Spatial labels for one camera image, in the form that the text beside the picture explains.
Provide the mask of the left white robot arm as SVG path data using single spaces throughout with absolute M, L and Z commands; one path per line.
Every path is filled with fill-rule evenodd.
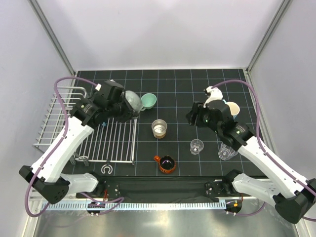
M 108 119 L 126 122 L 139 116 L 143 108 L 140 97 L 111 80 L 97 84 L 92 95 L 79 99 L 66 113 L 59 135 L 32 166 L 22 166 L 19 174 L 49 203 L 56 204 L 68 194 L 89 193 L 99 198 L 104 181 L 93 172 L 66 175 L 65 165 L 79 145 Z

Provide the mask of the grey ceramic mug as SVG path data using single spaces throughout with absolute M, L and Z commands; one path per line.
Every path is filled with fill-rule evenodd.
M 143 109 L 141 98 L 133 91 L 126 90 L 125 98 L 136 113 L 140 113 Z

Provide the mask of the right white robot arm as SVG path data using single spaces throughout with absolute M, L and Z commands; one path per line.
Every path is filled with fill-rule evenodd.
M 189 125 L 210 128 L 225 145 L 250 160 L 272 182 L 267 184 L 233 170 L 222 184 L 225 194 L 254 196 L 273 206 L 292 224 L 303 219 L 316 203 L 316 180 L 308 180 L 284 163 L 255 136 L 252 128 L 234 120 L 229 106 L 222 100 L 211 101 L 207 106 L 193 103 L 186 119 Z

